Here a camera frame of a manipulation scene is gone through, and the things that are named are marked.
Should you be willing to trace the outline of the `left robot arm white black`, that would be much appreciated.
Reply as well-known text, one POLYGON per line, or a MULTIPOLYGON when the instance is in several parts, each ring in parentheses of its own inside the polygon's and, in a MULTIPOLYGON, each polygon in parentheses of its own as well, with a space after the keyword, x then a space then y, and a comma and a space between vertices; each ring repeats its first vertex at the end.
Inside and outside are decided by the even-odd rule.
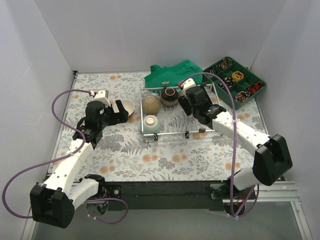
POLYGON ((120 100, 118 111, 99 100, 87 103, 85 117, 76 126, 69 146, 69 156, 62 160, 51 176, 30 191, 32 218, 36 222, 66 228, 72 221, 75 210, 86 200, 101 200, 106 196, 105 179, 97 174, 88 174, 76 186, 74 180, 91 153, 96 148, 107 126, 128 121, 129 113, 120 100))

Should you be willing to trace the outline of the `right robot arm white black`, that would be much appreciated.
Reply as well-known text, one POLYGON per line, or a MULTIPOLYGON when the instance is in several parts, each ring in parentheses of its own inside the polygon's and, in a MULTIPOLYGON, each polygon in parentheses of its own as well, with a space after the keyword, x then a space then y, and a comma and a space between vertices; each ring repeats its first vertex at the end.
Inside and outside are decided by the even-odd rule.
POLYGON ((242 169, 226 181, 227 195, 237 199, 245 189, 255 185, 271 186, 292 168, 293 162, 285 138, 254 130, 222 106, 212 103, 203 86, 183 83, 179 103, 187 115, 193 115, 202 125, 225 136, 236 137, 236 143, 253 156, 253 166, 242 169))

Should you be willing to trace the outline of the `red floral bowl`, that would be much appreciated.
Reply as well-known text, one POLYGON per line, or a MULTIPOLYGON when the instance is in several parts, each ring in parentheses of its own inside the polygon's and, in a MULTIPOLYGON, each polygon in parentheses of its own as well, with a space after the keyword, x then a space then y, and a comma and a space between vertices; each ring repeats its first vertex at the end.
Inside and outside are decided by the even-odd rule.
POLYGON ((135 104, 129 99, 122 99, 121 103, 124 109, 128 112, 128 118, 130 119, 135 112, 135 104))

